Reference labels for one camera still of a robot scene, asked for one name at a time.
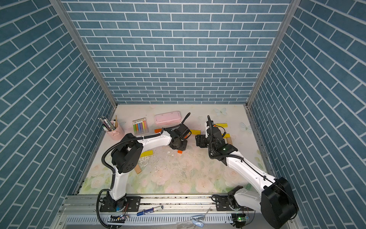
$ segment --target ventilated metal panel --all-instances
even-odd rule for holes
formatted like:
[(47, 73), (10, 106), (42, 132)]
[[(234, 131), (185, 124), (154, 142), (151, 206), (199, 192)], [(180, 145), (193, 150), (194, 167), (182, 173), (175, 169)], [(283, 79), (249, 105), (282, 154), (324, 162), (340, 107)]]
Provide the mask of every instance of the ventilated metal panel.
[[(163, 225), (163, 224), (176, 224), (177, 222), (183, 222), (192, 220), (192, 216), (198, 214), (148, 214), (142, 216), (129, 215), (125, 223), (109, 223), (111, 225)], [(102, 220), (107, 222), (111, 215), (103, 215)], [(232, 223), (231, 214), (227, 213), (212, 213), (208, 214), (203, 221), (205, 224), (224, 224)], [(68, 225), (95, 225), (99, 224), (96, 215), (69, 215), (66, 220)]]

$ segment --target wire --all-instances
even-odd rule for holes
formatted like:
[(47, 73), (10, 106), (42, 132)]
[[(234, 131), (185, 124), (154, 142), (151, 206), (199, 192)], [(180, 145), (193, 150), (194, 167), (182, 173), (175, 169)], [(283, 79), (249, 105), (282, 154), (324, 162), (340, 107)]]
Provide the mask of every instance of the wire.
[(219, 195), (212, 195), (211, 196), (211, 200), (214, 201), (215, 203), (221, 203), (221, 201), (218, 201), (218, 200), (214, 200), (213, 197), (216, 197), (216, 196), (219, 196)]
[(255, 218), (255, 211), (254, 211), (253, 219), (249, 223), (245, 224), (244, 226), (247, 226), (247, 225), (251, 224), (253, 222), (254, 218)]
[[(214, 124), (214, 125), (223, 128), (222, 126), (219, 126), (217, 124)], [(224, 132), (226, 132), (225, 128), (223, 128), (223, 129), (224, 129)]]
[(108, 225), (108, 224), (105, 224), (102, 219), (100, 218), (100, 214), (99, 214), (99, 202), (100, 202), (100, 196), (102, 195), (102, 192), (106, 192), (106, 191), (109, 191), (110, 189), (102, 189), (99, 194), (98, 194), (98, 199), (97, 199), (97, 218), (100, 222), (100, 224), (105, 227), (105, 228), (109, 228), (109, 229), (117, 229), (117, 228), (120, 228), (121, 226), (117, 226), (117, 225)]
[(123, 215), (126, 215), (127, 208), (128, 208), (128, 203), (127, 203), (127, 205), (126, 205), (126, 208), (124, 209), (124, 213), (123, 213)]

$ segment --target metal frame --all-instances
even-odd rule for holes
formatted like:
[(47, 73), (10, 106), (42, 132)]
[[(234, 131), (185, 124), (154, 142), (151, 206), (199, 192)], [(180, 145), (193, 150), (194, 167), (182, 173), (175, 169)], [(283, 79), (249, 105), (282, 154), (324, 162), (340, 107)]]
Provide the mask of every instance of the metal frame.
[[(115, 111), (116, 111), (116, 109), (115, 108), (113, 108), (112, 109), (112, 112), (111, 112), (111, 114), (109, 115), (109, 117), (108, 117), (108, 120), (112, 120), (112, 117), (114, 116), (114, 113), (115, 113)], [(95, 145), (95, 147), (94, 147), (94, 151), (93, 151), (93, 153), (92, 153), (92, 155), (90, 156), (90, 159), (89, 159), (89, 161), (88, 161), (88, 163), (86, 164), (86, 167), (85, 167), (85, 170), (83, 171), (83, 173), (81, 174), (81, 177), (80, 177), (80, 179), (79, 179), (79, 181), (78, 181), (78, 185), (75, 187), (75, 189), (73, 190), (73, 194), (75, 194), (75, 195), (77, 195), (78, 193), (79, 193), (79, 190), (81, 189), (81, 186), (82, 186), (82, 184), (83, 184), (83, 182), (84, 182), (84, 180), (85, 180), (85, 177), (86, 177), (86, 175), (88, 174), (88, 172), (89, 172), (89, 169), (90, 169), (90, 167), (91, 167), (91, 165), (92, 165), (92, 163), (93, 163), (93, 161), (94, 161), (94, 158), (95, 158), (95, 155), (97, 154), (97, 151), (98, 151), (98, 149), (99, 149), (99, 146), (100, 146), (100, 144), (102, 144), (102, 141), (103, 141), (103, 134), (101, 134), (101, 136), (100, 136), (100, 138), (99, 138), (99, 140), (98, 140), (98, 142), (97, 142), (97, 144)]]
[(269, 69), (269, 66), (271, 65), (272, 63), (272, 60), (273, 58), (275, 57), (275, 54), (277, 52), (277, 49), (278, 47), (280, 46), (281, 44), (281, 41), (283, 39), (283, 37), (285, 36), (285, 33), (287, 31), (287, 28), (292, 20), (292, 17), (294, 16), (296, 10), (297, 10), (297, 7), (299, 6), (300, 4), (300, 1), (301, 0), (292, 0), (290, 5), (288, 6), (287, 8), (287, 11), (286, 11), (286, 14), (285, 14), (285, 17), (283, 18), (283, 21), (280, 25), (280, 28), (278, 29), (278, 32), (277, 32), (277, 35), (273, 41), (273, 44), (271, 45), (271, 48), (268, 52), (268, 56), (262, 66), (262, 69), (258, 75), (258, 78), (257, 80), (255, 81), (254, 83), (254, 86), (253, 86), (253, 89), (252, 89), (252, 92), (251, 94), (249, 95), (249, 98), (248, 98), (248, 101), (247, 101), (247, 107), (250, 107), (251, 104), (253, 103), (254, 101), (254, 98), (259, 90), (259, 87), (261, 86), (263, 80), (264, 80), (264, 77), (266, 76), (267, 74), (267, 71)]
[(269, 158), (268, 152), (266, 150), (266, 147), (264, 145), (261, 133), (259, 132), (257, 123), (254, 120), (253, 113), (252, 113), (251, 109), (249, 107), (247, 107), (246, 105), (244, 105), (244, 108), (245, 108), (245, 112), (247, 113), (247, 117), (249, 119), (249, 124), (253, 131), (253, 135), (255, 137), (255, 140), (257, 141), (259, 151), (261, 152), (264, 165), (267, 169), (267, 173), (276, 177), (277, 175), (276, 175), (275, 168), (274, 168), (272, 162), (270, 161), (270, 158)]
[[(215, 203), (211, 200), (212, 194), (130, 194), (128, 196), (141, 196), (140, 209), (148, 209), (157, 205), (164, 205), (164, 211), (151, 213), (150, 217), (166, 217), (164, 220), (141, 223), (136, 219), (136, 212), (128, 213), (131, 220), (124, 225), (161, 225), (171, 224), (169, 217), (191, 217), (192, 215), (205, 214), (209, 208), (212, 211), (208, 212), (207, 216), (222, 217), (231, 213), (241, 213), (241, 211), (216, 211)], [(66, 196), (65, 201), (54, 220), (51, 229), (62, 229), (67, 224), (99, 224), (96, 219), (96, 198), (97, 195), (70, 195)], [(107, 220), (110, 215), (118, 213), (100, 213), (103, 220)], [(212, 220), (211, 223), (224, 223), (224, 221)]]
[(97, 65), (95, 64), (93, 58), (91, 57), (87, 47), (84, 44), (84, 41), (81, 39), (74, 23), (72, 22), (69, 14), (66, 12), (64, 5), (62, 4), (61, 0), (50, 0), (53, 8), (55, 9), (56, 13), (60, 17), (62, 23), (66, 27), (67, 31), (69, 32), (71, 38), (75, 42), (76, 46), (78, 47), (81, 55), (83, 55), (86, 63), (90, 67), (91, 71), (93, 72), (95, 78), (98, 80), (100, 86), (102, 87), (104, 93), (107, 95), (109, 101), (113, 105), (114, 108), (117, 107), (117, 101), (115, 100), (114, 96), (112, 95), (111, 91), (109, 90), (107, 84), (105, 83), (102, 74), (100, 73)]

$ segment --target colored chalk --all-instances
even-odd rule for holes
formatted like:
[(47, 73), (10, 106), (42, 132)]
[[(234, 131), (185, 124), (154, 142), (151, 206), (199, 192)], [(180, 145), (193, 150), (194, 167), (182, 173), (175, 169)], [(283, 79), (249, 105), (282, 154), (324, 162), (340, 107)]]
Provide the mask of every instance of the colored chalk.
[(144, 120), (142, 123), (143, 123), (143, 125), (145, 126), (145, 128), (144, 128), (143, 130), (144, 130), (144, 131), (146, 131), (146, 130), (147, 130), (146, 120)]

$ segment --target brick wallpaper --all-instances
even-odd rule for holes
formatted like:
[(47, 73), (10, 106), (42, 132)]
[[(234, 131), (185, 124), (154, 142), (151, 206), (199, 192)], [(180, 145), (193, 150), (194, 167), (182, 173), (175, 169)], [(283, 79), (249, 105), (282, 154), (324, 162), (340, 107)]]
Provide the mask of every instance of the brick wallpaper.
[(239, 103), (290, 0), (63, 1), (116, 100)]
[(304, 228), (366, 228), (365, 13), (302, 0), (253, 103)]
[(51, 225), (111, 111), (50, 2), (1, 0), (1, 229)]

